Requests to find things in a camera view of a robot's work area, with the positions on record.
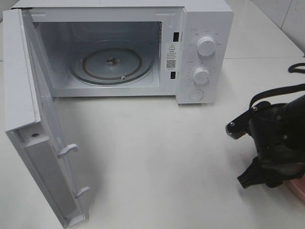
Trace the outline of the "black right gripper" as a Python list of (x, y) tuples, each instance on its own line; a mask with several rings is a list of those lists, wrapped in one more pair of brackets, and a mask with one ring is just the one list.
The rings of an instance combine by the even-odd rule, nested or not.
[(283, 184), (283, 177), (276, 172), (304, 171), (305, 105), (302, 102), (262, 101), (251, 109), (249, 127), (258, 157), (237, 177), (243, 188), (259, 184), (275, 188)]

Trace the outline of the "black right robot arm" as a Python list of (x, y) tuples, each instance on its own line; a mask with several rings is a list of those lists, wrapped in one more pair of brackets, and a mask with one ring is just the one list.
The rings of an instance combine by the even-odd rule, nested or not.
[(248, 130), (257, 156), (237, 178), (243, 188), (274, 188), (305, 174), (305, 98), (250, 111)]

